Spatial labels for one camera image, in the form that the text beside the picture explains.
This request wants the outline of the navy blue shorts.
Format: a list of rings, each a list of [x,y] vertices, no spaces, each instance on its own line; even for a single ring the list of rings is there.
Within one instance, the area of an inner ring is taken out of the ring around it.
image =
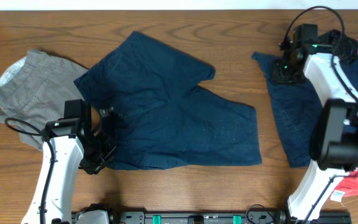
[[[255,109],[200,86],[214,75],[212,65],[133,32],[77,78],[86,102],[112,111],[103,119],[104,131],[117,141],[109,167],[260,164]]]

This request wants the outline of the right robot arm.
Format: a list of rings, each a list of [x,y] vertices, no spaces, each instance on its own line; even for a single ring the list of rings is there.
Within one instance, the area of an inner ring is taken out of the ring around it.
[[[358,166],[358,91],[342,71],[334,46],[319,42],[317,25],[296,27],[280,49],[283,58],[272,65],[271,80],[310,81],[323,110],[309,141],[311,162],[279,222],[316,223],[336,186]]]

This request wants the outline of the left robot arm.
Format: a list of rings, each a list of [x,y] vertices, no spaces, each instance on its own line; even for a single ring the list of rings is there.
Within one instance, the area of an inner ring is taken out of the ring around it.
[[[23,223],[112,223],[113,215],[102,205],[72,212],[78,171],[98,174],[112,161],[116,148],[100,125],[92,126],[91,114],[88,103],[69,100],[63,117],[45,125],[42,168]]]

